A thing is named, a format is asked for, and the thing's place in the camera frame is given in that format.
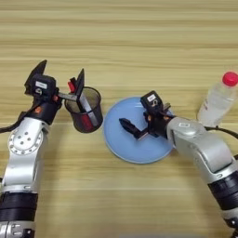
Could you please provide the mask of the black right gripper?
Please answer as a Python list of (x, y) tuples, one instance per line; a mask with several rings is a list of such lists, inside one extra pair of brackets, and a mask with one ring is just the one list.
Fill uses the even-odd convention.
[(132, 134), (136, 139), (142, 139), (146, 135), (152, 135), (156, 138), (167, 138), (166, 128), (168, 123), (174, 118), (169, 113), (171, 105), (169, 103), (150, 106), (143, 103), (146, 111), (143, 113), (147, 126), (143, 130), (139, 130), (126, 118), (120, 118), (119, 122), (124, 130)]

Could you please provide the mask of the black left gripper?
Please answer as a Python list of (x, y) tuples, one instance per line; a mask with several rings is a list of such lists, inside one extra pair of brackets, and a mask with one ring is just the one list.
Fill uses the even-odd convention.
[[(35, 68), (31, 71), (28, 76), (24, 86), (25, 92), (29, 93), (31, 90), (31, 81), (33, 77), (37, 74), (43, 74), (45, 71), (47, 60), (39, 62)], [(62, 101), (77, 101), (77, 97), (80, 97), (85, 86), (85, 70), (82, 69), (78, 74), (78, 77), (75, 81), (75, 95), (58, 93), (54, 95), (51, 99), (38, 99), (33, 98), (32, 108), (28, 112), (23, 112), (21, 115), (23, 117), (31, 117), (33, 119), (41, 120), (48, 125), (51, 125), (54, 121), (54, 118), (57, 114), (57, 111), (62, 106)]]

